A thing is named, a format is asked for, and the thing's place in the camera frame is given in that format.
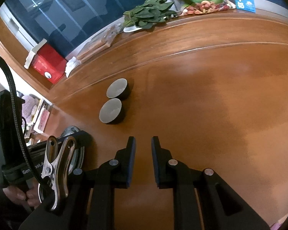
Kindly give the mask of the person left hand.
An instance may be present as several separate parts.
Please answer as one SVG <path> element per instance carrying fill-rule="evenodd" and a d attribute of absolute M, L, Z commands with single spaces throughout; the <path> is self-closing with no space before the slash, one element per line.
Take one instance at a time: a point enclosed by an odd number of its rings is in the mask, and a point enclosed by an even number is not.
<path fill-rule="evenodd" d="M 36 179 L 31 179 L 31 188 L 27 192 L 23 192 L 16 186 L 8 186 L 3 189 L 4 194 L 11 202 L 22 205 L 37 208 L 40 205 L 38 197 L 38 182 Z"/>

